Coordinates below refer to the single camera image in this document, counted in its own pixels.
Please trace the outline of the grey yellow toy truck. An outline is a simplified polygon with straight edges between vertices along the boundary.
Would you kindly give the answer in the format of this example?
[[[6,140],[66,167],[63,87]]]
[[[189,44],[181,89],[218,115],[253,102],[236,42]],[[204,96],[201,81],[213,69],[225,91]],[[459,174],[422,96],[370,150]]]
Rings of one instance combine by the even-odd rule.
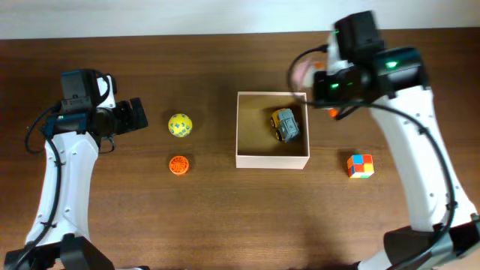
[[[275,136],[278,141],[287,143],[300,134],[299,124],[290,108],[282,108],[273,112],[270,122],[275,129]]]

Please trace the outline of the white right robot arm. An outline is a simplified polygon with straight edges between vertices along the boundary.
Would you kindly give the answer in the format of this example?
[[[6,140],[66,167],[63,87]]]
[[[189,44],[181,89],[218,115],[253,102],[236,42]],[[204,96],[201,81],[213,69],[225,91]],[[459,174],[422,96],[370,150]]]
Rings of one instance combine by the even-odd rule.
[[[322,45],[327,76],[315,105],[364,107],[385,135],[402,181],[409,225],[387,232],[383,249],[357,269],[435,269],[479,249],[479,213],[443,142],[419,52],[381,46],[340,51]]]

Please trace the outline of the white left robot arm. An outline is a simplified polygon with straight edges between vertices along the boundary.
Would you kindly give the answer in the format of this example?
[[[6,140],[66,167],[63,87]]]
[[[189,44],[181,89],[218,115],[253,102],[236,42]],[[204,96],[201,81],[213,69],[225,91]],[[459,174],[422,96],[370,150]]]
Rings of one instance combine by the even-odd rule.
[[[117,102],[109,73],[79,69],[62,73],[63,98],[40,114],[46,171],[40,203],[25,246],[7,252],[5,269],[113,269],[90,241],[89,192],[104,140],[146,128],[136,97]]]

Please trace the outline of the yellow ball blue letters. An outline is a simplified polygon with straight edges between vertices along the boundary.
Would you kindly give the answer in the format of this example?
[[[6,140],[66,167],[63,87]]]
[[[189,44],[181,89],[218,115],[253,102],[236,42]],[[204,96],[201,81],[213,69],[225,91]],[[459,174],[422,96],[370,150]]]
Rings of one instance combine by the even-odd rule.
[[[193,122],[191,119],[183,114],[177,113],[173,115],[168,121],[169,132],[175,137],[186,137],[193,129]]]

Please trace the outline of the multicolour puzzle cube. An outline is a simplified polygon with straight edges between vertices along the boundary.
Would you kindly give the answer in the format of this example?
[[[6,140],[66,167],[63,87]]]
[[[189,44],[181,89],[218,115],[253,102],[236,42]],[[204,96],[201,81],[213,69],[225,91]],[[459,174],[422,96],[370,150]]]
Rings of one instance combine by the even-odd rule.
[[[347,161],[349,177],[367,179],[374,174],[374,162],[371,154],[354,154]]]

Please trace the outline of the white duck toy pink hat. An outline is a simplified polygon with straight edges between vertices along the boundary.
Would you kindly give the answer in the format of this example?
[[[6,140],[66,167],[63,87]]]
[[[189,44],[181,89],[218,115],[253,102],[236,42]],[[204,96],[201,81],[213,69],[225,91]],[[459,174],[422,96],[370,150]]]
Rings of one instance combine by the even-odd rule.
[[[324,71],[325,65],[320,61],[306,60],[297,64],[292,73],[292,86],[295,91],[310,89],[314,84],[314,74]]]

